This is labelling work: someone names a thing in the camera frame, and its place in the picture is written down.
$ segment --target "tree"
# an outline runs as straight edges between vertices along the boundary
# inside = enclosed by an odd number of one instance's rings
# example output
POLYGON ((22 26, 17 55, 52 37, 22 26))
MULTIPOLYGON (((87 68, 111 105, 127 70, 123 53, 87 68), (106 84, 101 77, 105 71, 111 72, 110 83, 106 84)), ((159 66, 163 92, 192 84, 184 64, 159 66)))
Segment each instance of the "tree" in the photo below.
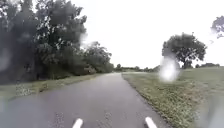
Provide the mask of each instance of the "tree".
POLYGON ((85 61, 90 64, 98 73, 111 72, 113 66, 110 63, 111 53, 107 51, 105 47, 101 47, 98 42, 86 49, 85 61))
POLYGON ((216 20, 212 23, 211 29, 217 33, 217 38, 223 37, 224 16, 216 17, 216 20))
POLYGON ((196 64, 195 68, 200 68, 200 65, 199 64, 196 64))
POLYGON ((135 69, 136 72, 140 71, 140 68, 138 66, 135 66, 134 69, 135 69))
POLYGON ((69 75, 111 72, 111 53, 94 43, 82 49, 87 17, 67 0, 0 2, 0 82, 59 79, 69 75))
POLYGON ((117 64, 116 70, 117 71, 121 71, 122 70, 121 64, 117 64))
POLYGON ((183 62, 183 68, 191 67, 192 60, 203 60, 206 46, 195 38, 194 35, 182 34, 171 36, 163 44, 163 56, 175 56, 183 62))

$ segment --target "distant tree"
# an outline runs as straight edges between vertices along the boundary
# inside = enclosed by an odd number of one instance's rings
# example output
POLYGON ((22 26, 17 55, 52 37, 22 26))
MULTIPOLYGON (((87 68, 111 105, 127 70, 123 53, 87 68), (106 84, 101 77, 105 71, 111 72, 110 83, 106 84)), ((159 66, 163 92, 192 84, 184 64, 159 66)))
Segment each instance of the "distant tree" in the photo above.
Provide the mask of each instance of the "distant tree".
POLYGON ((122 70, 121 64, 117 64, 116 70, 117 71, 121 71, 122 70))
POLYGON ((146 68, 144 68, 144 70, 143 70, 144 72, 149 72, 149 68, 148 67, 146 67, 146 68))
POLYGON ((139 68, 138 66, 135 66, 134 69, 135 69, 135 71, 137 71, 137 72, 140 71, 140 68, 139 68))
POLYGON ((178 61, 183 62, 183 68, 191 67, 192 60, 203 60, 206 46, 195 36, 182 34, 171 36, 163 44, 162 55, 174 55, 178 61))
POLYGON ((217 38, 223 37, 224 16, 216 17, 212 23, 211 29, 217 33, 217 38))
POLYGON ((205 63, 202 64, 201 67, 219 67, 219 64, 213 64, 213 63, 205 63))
POLYGON ((200 65, 199 64, 196 64, 195 68, 200 68, 200 65))

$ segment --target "paved path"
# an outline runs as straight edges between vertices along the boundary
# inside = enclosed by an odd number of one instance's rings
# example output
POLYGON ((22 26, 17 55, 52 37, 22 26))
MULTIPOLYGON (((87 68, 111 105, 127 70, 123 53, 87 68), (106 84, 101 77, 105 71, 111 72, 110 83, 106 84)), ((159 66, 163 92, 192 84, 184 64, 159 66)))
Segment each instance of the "paved path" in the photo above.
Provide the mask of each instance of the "paved path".
POLYGON ((83 128, 144 128, 152 117, 158 128, 168 125, 147 105, 121 74, 12 100, 0 112, 0 128, 72 128, 82 118, 83 128))

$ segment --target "sky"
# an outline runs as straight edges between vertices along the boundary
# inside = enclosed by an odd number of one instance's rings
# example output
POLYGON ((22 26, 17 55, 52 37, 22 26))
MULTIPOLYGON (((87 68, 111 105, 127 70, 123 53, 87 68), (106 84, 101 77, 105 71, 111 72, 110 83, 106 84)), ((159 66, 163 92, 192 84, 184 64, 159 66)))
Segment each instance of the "sky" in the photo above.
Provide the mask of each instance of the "sky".
POLYGON ((111 62, 153 68, 162 60, 163 42, 182 32, 194 35, 208 49, 204 62, 224 65, 224 39, 211 32, 212 22, 224 15, 222 0, 72 0, 87 15, 88 36, 112 53, 111 62))

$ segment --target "grass verge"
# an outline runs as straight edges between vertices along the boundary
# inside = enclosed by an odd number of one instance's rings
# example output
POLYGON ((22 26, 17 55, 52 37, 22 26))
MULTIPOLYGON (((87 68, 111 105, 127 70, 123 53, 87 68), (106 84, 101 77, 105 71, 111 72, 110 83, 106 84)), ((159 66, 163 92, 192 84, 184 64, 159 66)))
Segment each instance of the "grass verge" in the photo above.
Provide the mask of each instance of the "grass verge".
POLYGON ((99 74, 73 76, 59 80, 36 81, 18 85, 0 86, 0 100, 10 100, 19 96, 38 94, 43 91, 63 87, 72 83, 88 80, 99 76, 99 74))
POLYGON ((157 74, 122 76, 174 128, 197 127, 198 106, 214 94, 224 93, 224 68, 201 68, 182 72, 172 84, 161 83, 157 74))

